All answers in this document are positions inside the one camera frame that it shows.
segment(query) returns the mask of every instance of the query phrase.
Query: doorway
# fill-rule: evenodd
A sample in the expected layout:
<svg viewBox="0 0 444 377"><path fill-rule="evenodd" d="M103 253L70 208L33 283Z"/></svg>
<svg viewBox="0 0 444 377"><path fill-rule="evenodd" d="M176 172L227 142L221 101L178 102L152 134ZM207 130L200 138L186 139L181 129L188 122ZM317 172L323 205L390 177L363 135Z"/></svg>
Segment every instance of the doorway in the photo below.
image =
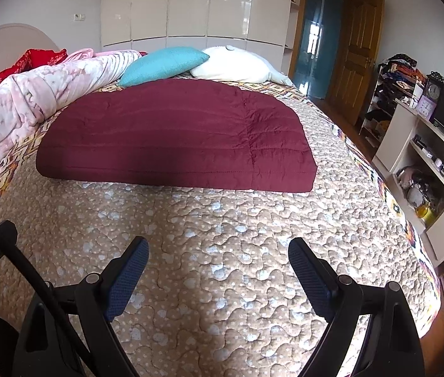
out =
<svg viewBox="0 0 444 377"><path fill-rule="evenodd" d="M290 77L310 98L324 99L357 123L371 84L384 0L301 0Z"/></svg>

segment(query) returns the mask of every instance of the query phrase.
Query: white wall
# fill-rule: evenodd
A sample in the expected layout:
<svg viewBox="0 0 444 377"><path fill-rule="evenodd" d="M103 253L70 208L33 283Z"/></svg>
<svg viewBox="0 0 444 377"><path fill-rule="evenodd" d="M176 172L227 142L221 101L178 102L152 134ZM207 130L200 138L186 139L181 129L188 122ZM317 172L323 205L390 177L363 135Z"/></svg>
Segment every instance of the white wall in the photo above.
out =
<svg viewBox="0 0 444 377"><path fill-rule="evenodd" d="M424 73L444 76L444 4L441 0L386 0L378 63L405 53Z"/></svg>
<svg viewBox="0 0 444 377"><path fill-rule="evenodd" d="M20 22L37 27L68 53L80 48L101 50L101 0L0 0L0 25ZM74 14L85 21L73 21Z"/></svg>

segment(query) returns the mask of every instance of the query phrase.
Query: blue gripper pad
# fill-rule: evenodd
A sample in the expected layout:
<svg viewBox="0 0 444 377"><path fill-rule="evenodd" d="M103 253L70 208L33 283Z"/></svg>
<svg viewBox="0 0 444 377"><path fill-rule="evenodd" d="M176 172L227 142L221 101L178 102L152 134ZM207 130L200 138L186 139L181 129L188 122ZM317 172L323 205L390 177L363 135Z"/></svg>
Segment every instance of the blue gripper pad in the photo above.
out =
<svg viewBox="0 0 444 377"><path fill-rule="evenodd" d="M314 313L330 323L336 314L333 297L337 294L338 286L335 279L302 238L290 242L288 259Z"/></svg>
<svg viewBox="0 0 444 377"><path fill-rule="evenodd" d="M102 272L100 293L107 303L104 314L108 322L126 309L147 262L148 242L136 237L122 256L112 259Z"/></svg>

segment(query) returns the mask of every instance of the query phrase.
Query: white pillow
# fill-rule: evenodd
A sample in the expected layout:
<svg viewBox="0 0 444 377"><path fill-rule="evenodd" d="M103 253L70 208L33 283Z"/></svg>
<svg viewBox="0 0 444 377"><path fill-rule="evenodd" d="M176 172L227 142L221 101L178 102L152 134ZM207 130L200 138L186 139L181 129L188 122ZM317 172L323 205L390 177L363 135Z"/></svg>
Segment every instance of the white pillow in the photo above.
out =
<svg viewBox="0 0 444 377"><path fill-rule="evenodd" d="M249 83L264 83L271 80L293 86L290 78L280 74L267 60L253 52L230 45L214 46L203 52L210 55L210 59L191 70L195 78Z"/></svg>

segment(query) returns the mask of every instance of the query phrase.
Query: red fabric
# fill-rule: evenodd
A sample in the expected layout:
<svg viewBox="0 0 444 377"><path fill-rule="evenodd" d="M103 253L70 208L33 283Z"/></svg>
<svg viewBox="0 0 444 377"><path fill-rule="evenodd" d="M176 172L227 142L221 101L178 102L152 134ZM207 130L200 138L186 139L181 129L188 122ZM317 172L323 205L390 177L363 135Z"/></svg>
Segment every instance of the red fabric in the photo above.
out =
<svg viewBox="0 0 444 377"><path fill-rule="evenodd" d="M54 52L51 50L27 50L10 68L0 72L0 84L13 74L30 71L42 65L56 65L67 57L67 50Z"/></svg>
<svg viewBox="0 0 444 377"><path fill-rule="evenodd" d="M292 109L188 79L83 96L54 121L36 163L51 178L212 189L308 192L316 176Z"/></svg>

